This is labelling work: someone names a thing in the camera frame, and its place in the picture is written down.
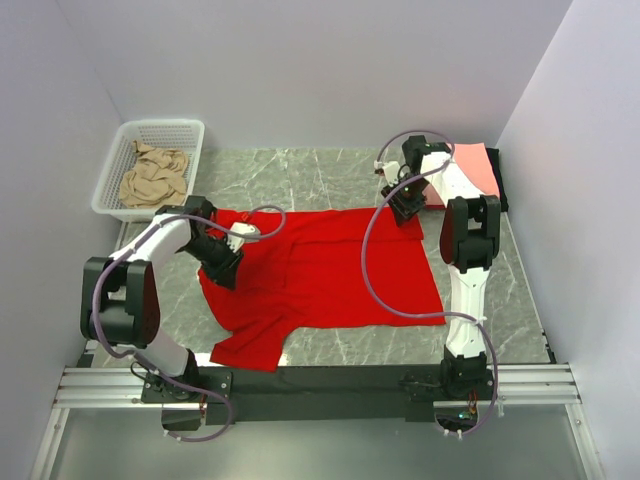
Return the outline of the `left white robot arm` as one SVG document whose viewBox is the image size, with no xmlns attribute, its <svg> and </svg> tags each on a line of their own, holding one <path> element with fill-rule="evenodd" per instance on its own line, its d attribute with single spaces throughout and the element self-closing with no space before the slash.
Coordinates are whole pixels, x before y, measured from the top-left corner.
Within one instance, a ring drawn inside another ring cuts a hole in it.
<svg viewBox="0 0 640 480">
<path fill-rule="evenodd" d="M 149 226 L 109 257 L 84 265 L 80 330 L 88 340 L 105 340 L 118 355 L 133 354 L 166 375 L 164 389 L 176 401 L 193 399 L 200 388 L 194 353 L 160 327 L 155 273 L 176 253 L 200 262 L 205 277 L 233 290 L 242 246 L 259 230 L 235 221 L 220 238 L 207 233 L 217 209 L 202 196 L 181 206 L 163 206 Z"/>
</svg>

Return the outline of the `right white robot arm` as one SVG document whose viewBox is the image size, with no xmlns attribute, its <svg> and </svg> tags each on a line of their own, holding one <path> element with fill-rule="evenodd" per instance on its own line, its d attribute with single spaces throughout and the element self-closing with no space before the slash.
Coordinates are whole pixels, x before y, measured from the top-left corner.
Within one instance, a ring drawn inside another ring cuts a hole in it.
<svg viewBox="0 0 640 480">
<path fill-rule="evenodd" d="M 501 198 L 489 153 L 482 143 L 450 144 L 409 131 L 402 162 L 374 162 L 387 185 L 387 200 L 398 226 L 422 208 L 443 206 L 439 251 L 451 282 L 444 370 L 439 387 L 460 399 L 474 386 L 487 365 L 486 344 L 479 324 L 484 317 L 486 283 L 500 249 Z"/>
</svg>

